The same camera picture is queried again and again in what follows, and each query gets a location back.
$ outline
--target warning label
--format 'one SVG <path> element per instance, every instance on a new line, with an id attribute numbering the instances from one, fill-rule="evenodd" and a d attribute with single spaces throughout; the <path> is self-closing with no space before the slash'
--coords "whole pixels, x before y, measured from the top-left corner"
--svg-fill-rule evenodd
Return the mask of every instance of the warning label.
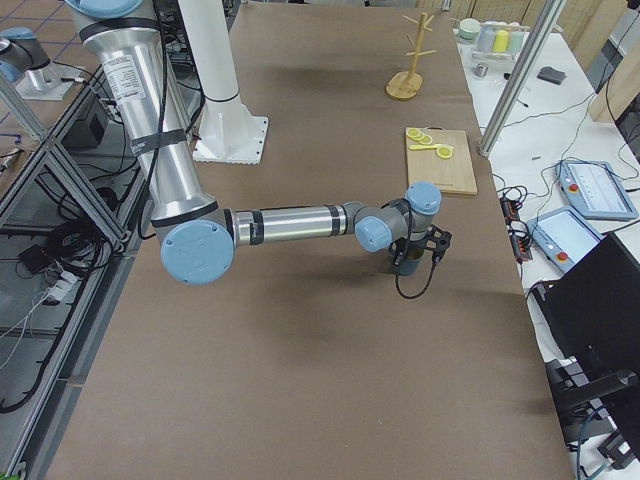
<path id="1" fill-rule="evenodd" d="M 140 81 L 140 74 L 131 55 L 124 55 L 106 62 L 104 73 L 107 75 L 111 91 L 118 105 L 146 96 Z"/>

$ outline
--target wooden cutting board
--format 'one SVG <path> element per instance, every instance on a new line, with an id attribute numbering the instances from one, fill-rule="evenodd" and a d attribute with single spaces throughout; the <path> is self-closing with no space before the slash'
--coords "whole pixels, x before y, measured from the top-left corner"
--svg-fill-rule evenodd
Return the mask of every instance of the wooden cutting board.
<path id="1" fill-rule="evenodd" d="M 409 145 L 418 144 L 407 137 L 409 128 L 411 127 L 407 127 L 405 130 L 409 185 L 419 181 L 427 181 L 433 183 L 443 193 L 466 195 L 478 193 L 467 134 L 464 130 L 419 128 L 420 131 L 433 138 L 433 143 L 445 143 L 453 146 L 453 156 L 444 160 L 436 155 L 435 150 L 409 150 Z"/>

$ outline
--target power strip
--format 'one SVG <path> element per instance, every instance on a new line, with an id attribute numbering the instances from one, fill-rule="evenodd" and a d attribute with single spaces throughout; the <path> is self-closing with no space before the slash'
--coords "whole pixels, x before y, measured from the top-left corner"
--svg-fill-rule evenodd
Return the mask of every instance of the power strip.
<path id="1" fill-rule="evenodd" d="M 78 277 L 71 272 L 63 271 L 58 281 L 49 289 L 49 295 L 46 299 L 47 305 L 57 305 L 71 291 L 73 286 L 78 283 Z"/>
<path id="2" fill-rule="evenodd" d="M 526 223 L 520 220 L 518 202 L 503 196 L 500 199 L 500 208 L 504 215 L 504 222 L 507 225 L 509 242 L 516 262 L 522 263 L 533 260 L 531 249 L 529 248 L 531 245 L 529 230 Z"/>

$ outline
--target brown table surface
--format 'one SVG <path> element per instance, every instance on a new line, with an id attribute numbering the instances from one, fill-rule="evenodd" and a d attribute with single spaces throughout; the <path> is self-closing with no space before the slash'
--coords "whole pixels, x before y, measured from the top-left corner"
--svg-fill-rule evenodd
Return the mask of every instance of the brown table surface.
<path id="1" fill-rule="evenodd" d="M 243 101 L 271 124 L 260 166 L 198 165 L 223 206 L 382 204 L 407 187 L 406 126 L 478 140 L 446 15 L 418 97 L 385 96 L 415 33 L 402 14 L 418 16 L 241 8 Z M 243 247 L 199 288 L 145 243 L 47 478 L 572 478 L 490 167 L 474 166 L 479 194 L 444 199 L 453 246 L 416 301 L 353 237 Z"/>

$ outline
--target white table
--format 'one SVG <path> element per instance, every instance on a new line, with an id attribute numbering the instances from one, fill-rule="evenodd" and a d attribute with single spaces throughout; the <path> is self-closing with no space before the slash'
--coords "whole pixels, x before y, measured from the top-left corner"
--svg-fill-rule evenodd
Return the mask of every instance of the white table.
<path id="1" fill-rule="evenodd" d="M 466 44 L 460 45 L 460 54 L 469 90 L 473 96 L 478 124 L 480 127 L 486 127 L 507 83 L 503 74 L 512 71 L 513 63 L 473 58 L 471 46 Z M 472 68 L 481 61 L 489 64 L 488 74 L 484 78 L 478 78 L 472 73 Z M 544 66 L 552 66 L 566 73 L 567 78 L 562 85 L 554 85 L 536 78 L 540 68 Z M 507 124 L 530 115 L 562 111 L 580 103 L 592 94 L 594 94 L 593 88 L 567 44 L 560 34 L 552 34 L 519 97 L 528 105 L 528 108 L 520 103 L 516 104 Z M 576 136 L 578 125 L 582 122 L 575 143 L 564 153 L 564 157 L 604 160 L 609 162 L 614 171 L 622 177 L 635 175 L 635 172 L 618 157 L 618 151 L 625 142 L 617 128 L 613 124 L 593 122 L 586 114 L 589 103 L 590 100 L 587 100 L 561 115 L 529 119 L 524 123 L 505 128 L 490 155 L 494 173 L 504 178 L 508 186 L 525 185 L 530 192 L 544 194 L 547 187 L 540 176 L 540 171 L 563 157 L 563 153 Z M 638 168 L 638 163 L 628 147 L 625 146 L 622 149 L 620 156 Z M 553 182 L 555 175 L 552 169 L 546 172 L 545 178 L 548 184 Z M 623 185 L 628 189 L 640 187 L 640 178 L 624 181 Z M 502 186 L 502 182 L 496 179 L 496 188 Z M 567 205 L 557 185 L 553 186 L 552 191 L 551 199 L 540 214 Z M 640 192 L 630 195 L 636 207 L 639 207 Z M 534 218 L 545 201 L 547 201 L 546 198 L 529 197 L 520 211 L 522 220 Z M 591 223 L 600 232 L 624 225 L 622 222 L 610 221 L 592 221 Z M 640 224 L 620 231 L 618 236 L 636 258 L 640 258 Z M 535 246 L 533 256 L 533 261 L 523 265 L 522 286 L 525 290 L 539 280 L 553 280 L 561 276 L 561 272 Z M 563 356 L 532 298 L 529 300 L 529 311 L 544 360 L 561 359 Z M 583 445 L 581 463 L 589 473 L 594 472 L 603 461 L 596 447 L 605 438 L 606 435 L 594 437 Z M 572 455 L 572 461 L 575 464 L 574 455 Z M 640 462 L 635 461 L 622 471 L 609 469 L 598 478 L 637 480 L 640 478 Z"/>

